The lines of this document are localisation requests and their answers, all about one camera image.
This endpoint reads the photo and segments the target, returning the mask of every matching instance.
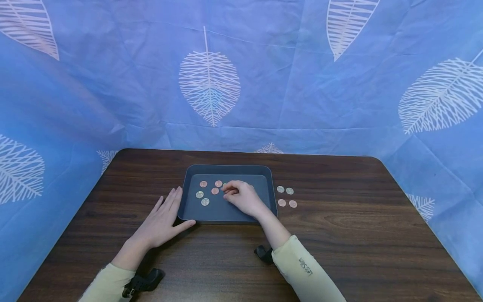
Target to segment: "hand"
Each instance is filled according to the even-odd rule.
[[[271,211],[258,197],[252,185],[240,180],[232,180],[223,185],[221,190],[225,193],[223,198],[234,204],[240,211],[260,220],[262,215]]]
[[[149,213],[146,220],[134,235],[132,235],[130,240],[150,249],[161,246],[182,231],[194,226],[196,221],[188,220],[173,227],[180,207],[182,194],[183,189],[178,187],[176,190],[171,189],[171,192],[164,202],[161,196],[151,213]]]

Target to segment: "plastic tray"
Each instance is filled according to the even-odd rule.
[[[208,183],[205,188],[199,185],[203,180]],[[223,199],[221,190],[216,195],[211,193],[217,180],[221,180],[222,183],[242,180],[251,184],[260,199],[277,216],[273,180],[268,167],[192,165],[186,170],[178,217],[182,220],[194,219],[205,224],[258,224],[251,216],[244,214]],[[203,198],[210,200],[207,206],[201,204],[203,198],[196,197],[198,191],[204,193]]]

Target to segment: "finger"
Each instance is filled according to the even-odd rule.
[[[188,220],[188,221],[183,222],[182,224],[179,224],[179,225],[173,227],[174,236],[178,235],[182,231],[189,229],[190,227],[194,226],[195,224],[196,224],[196,221]]]
[[[159,197],[156,204],[154,205],[154,208],[151,210],[151,213],[149,214],[155,213],[157,210],[159,210],[159,207],[162,205],[162,203],[163,203],[163,197],[161,196]]]
[[[183,194],[183,190],[181,187],[177,187],[176,191],[173,193],[173,196],[171,199],[168,201],[166,200],[164,203],[166,204],[166,211],[169,211],[171,206],[173,205],[173,202],[177,199],[181,199],[181,195]]]
[[[175,192],[176,192],[176,190],[174,188],[172,188],[171,191],[170,191],[170,193],[168,194],[168,196],[164,200],[164,203],[159,208],[159,210],[162,210],[162,209],[165,209],[166,208],[166,203],[168,203],[173,198],[173,195],[174,195]]]
[[[178,213],[178,209],[180,208],[182,196],[183,196],[183,189],[179,188],[179,192],[177,192],[176,196],[174,197],[173,203],[171,204],[171,208],[170,208],[170,213],[173,212],[174,218],[176,218],[176,213]]]
[[[244,184],[246,184],[246,182],[244,182],[244,181],[232,180],[232,181],[229,181],[226,185],[223,185],[223,189],[229,189],[229,188],[240,189],[240,187],[243,186]]]
[[[239,193],[238,189],[232,189],[232,190],[229,190],[228,192],[226,192],[225,194],[233,195],[233,194],[238,194],[238,193]]]
[[[229,194],[223,195],[223,198],[226,199],[229,203],[232,203],[232,204],[235,204],[235,202],[237,200],[237,196],[229,195]]]

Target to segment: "forearm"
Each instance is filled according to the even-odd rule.
[[[129,238],[114,257],[112,264],[123,270],[136,271],[148,250],[146,244]]]
[[[80,302],[120,302],[130,299],[122,298],[124,286],[134,277],[144,255],[147,245],[128,239],[113,261],[97,274]]]
[[[272,258],[301,302],[345,302],[337,286],[295,235],[274,250]]]
[[[290,238],[291,234],[268,208],[255,218],[262,226],[263,232],[273,250],[283,246]]]

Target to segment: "tray rim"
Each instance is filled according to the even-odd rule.
[[[267,181],[270,181],[271,182],[271,189],[269,188],[269,193],[270,191],[273,191],[273,198],[274,198],[274,205],[275,205],[275,213],[271,210],[271,212],[275,215],[275,217],[278,217],[278,206],[277,206],[277,198],[276,198],[276,195],[275,195],[275,188],[273,187],[274,184],[273,184],[273,174],[272,174],[272,171],[271,169],[268,167],[268,166],[265,166],[265,165],[210,165],[210,164],[193,164],[193,165],[190,165],[187,169],[186,169],[186,172],[185,172],[185,179],[183,181],[183,195],[185,194],[185,182],[186,182],[186,177],[188,175],[188,170],[191,168],[191,167],[196,167],[196,166],[218,166],[218,167],[224,167],[224,166],[231,166],[231,167],[262,167],[262,168],[266,168],[269,173],[270,173],[270,180],[267,180]],[[178,217],[178,219],[180,219],[181,221],[187,221],[188,219],[183,219],[180,217],[179,215],[179,210],[178,210],[178,213],[176,213],[176,217]],[[240,221],[240,222],[236,222],[236,221],[226,221],[226,220],[196,220],[197,223],[210,223],[210,224],[226,224],[226,225],[259,225],[260,223],[258,221],[255,221],[255,222],[250,222],[250,221]]]

